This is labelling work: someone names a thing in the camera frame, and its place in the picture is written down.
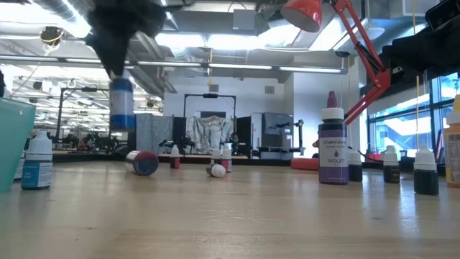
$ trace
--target red lamp arm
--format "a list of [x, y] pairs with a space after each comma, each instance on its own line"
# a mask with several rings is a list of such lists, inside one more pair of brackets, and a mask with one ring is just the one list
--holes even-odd
[[[350, 35], [351, 41], [353, 42], [353, 45], [358, 52], [364, 67], [366, 68], [367, 75], [374, 86], [369, 93], [360, 99], [358, 103], [346, 113], [345, 123], [350, 125], [354, 119], [356, 119], [373, 101], [379, 98], [379, 96], [381, 96], [391, 86], [391, 73], [390, 69], [386, 68], [380, 60], [380, 57], [367, 36], [366, 30], [363, 28], [350, 0], [335, 0], [331, 2], [331, 5], [344, 23], [346, 31]], [[357, 36], [353, 33], [353, 29], [351, 28], [348, 19], [345, 17], [345, 9], [349, 10], [351, 18], [357, 26], [358, 31], [363, 37], [369, 50], [358, 41]]]

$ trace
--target white bottle cap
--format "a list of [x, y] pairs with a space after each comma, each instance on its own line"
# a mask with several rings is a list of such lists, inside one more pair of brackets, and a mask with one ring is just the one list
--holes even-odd
[[452, 111], [452, 113], [447, 114], [446, 122], [449, 125], [460, 123], [460, 94], [455, 96], [454, 110]]
[[177, 157], [180, 157], [179, 149], [177, 145], [173, 145], [173, 147], [171, 148], [171, 158], [177, 158]]
[[361, 154], [358, 153], [357, 149], [353, 147], [348, 153], [348, 164], [349, 165], [361, 165]]
[[222, 154], [222, 158], [223, 159], [231, 159], [231, 150], [229, 149], [229, 146], [228, 145], [224, 145], [224, 152]]
[[383, 159], [383, 166], [386, 165], [399, 165], [397, 162], [396, 147], [389, 145], [387, 146], [387, 151], [385, 152], [385, 158]]
[[422, 145], [421, 149], [415, 154], [414, 169], [427, 171], [437, 170], [434, 153], [431, 152], [426, 145]]
[[212, 159], [219, 159], [219, 158], [221, 158], [221, 151], [220, 151], [218, 148], [214, 148], [214, 149], [213, 149], [213, 152], [212, 152], [212, 155], [211, 155], [211, 158], [212, 158]]
[[30, 140], [26, 160], [52, 160], [52, 143], [46, 131], [40, 130], [37, 136]]
[[342, 108], [325, 108], [321, 110], [321, 120], [325, 119], [344, 119]]
[[223, 167], [222, 165], [215, 165], [212, 167], [211, 173], [214, 177], [224, 177], [225, 167]]

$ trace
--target lamp shade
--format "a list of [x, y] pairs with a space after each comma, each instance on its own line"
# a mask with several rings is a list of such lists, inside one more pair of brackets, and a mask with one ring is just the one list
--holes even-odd
[[321, 26], [321, 0], [291, 0], [281, 8], [281, 15], [306, 32], [317, 32]]

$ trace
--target orange bottle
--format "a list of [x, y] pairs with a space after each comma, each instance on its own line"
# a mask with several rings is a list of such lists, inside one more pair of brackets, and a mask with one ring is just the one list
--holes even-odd
[[450, 126], [444, 130], [447, 186], [460, 188], [460, 95], [455, 96], [454, 111], [446, 121]]

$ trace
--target teal container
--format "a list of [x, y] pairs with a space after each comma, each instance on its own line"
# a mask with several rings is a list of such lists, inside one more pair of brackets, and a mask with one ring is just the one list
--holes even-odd
[[34, 105], [0, 98], [0, 191], [8, 191], [13, 183], [34, 120]]

